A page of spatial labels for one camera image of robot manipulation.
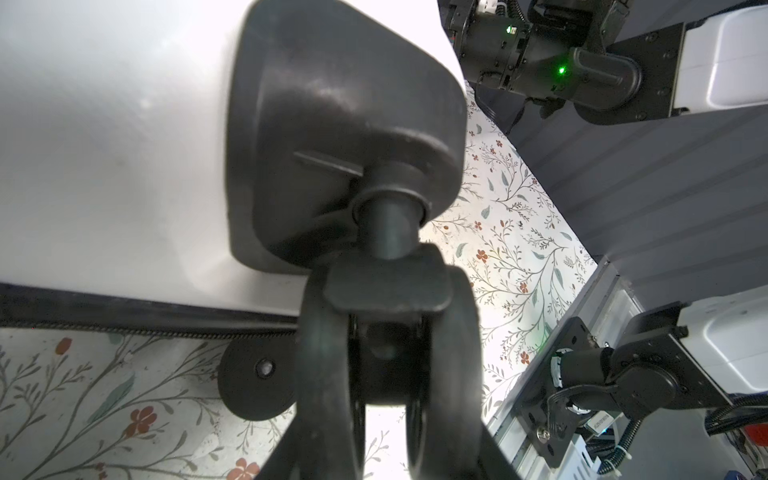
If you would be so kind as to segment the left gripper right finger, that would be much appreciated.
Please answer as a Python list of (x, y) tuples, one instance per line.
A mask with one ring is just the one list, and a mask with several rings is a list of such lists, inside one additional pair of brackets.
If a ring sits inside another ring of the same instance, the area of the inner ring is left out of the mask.
[(499, 445), (484, 425), (481, 425), (476, 478), (480, 480), (520, 480), (519, 475), (507, 461)]

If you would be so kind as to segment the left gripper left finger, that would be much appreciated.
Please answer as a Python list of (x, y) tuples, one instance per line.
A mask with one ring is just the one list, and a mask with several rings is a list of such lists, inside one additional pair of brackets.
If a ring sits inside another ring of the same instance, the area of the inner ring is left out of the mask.
[(261, 467), (255, 480), (298, 480), (298, 442), (301, 421), (295, 418), (283, 434), (275, 450)]

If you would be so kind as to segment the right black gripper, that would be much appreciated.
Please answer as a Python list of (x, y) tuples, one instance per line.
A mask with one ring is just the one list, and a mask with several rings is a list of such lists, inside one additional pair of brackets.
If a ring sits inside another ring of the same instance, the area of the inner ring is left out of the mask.
[(446, 2), (446, 35), (470, 83), (510, 89), (529, 33), (530, 23), (516, 1)]

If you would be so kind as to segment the black hard-shell suitcase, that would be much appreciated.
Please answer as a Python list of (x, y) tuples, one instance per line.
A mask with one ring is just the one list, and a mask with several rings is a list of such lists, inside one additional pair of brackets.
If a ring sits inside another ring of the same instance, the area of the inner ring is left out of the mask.
[(299, 479), (363, 477), (370, 406), (412, 478), (472, 478), (478, 312), (419, 238), (466, 123), (435, 1), (5, 1), (1, 334), (222, 341)]

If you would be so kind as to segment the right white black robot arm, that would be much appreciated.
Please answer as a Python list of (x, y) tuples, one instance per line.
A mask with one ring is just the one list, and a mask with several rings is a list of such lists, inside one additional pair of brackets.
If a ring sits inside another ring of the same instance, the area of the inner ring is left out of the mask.
[(617, 473), (641, 422), (659, 410), (709, 409), (708, 435), (767, 419), (767, 288), (716, 288), (698, 300), (682, 289), (692, 275), (721, 265), (767, 263), (767, 185), (744, 191), (755, 247), (701, 248), (700, 260), (670, 268), (657, 248), (724, 227), (723, 209), (705, 214), (695, 199), (732, 178), (765, 169), (765, 155), (702, 173), (675, 174), (675, 162), (706, 151), (743, 126), (767, 122), (767, 5), (744, 1), (708, 17), (631, 38), (621, 29), (627, 1), (443, 1), (442, 26), (466, 79), (522, 95), (548, 116), (571, 104), (592, 128), (631, 124), (608, 150), (648, 151), (662, 129), (699, 117), (699, 132), (651, 156), (625, 177), (592, 182), (593, 193), (566, 205), (566, 219), (601, 264), (625, 282), (640, 311), (609, 346), (590, 337), (596, 311), (573, 308), (505, 403), (502, 432), (517, 431), (559, 478), (585, 460), (595, 479)]

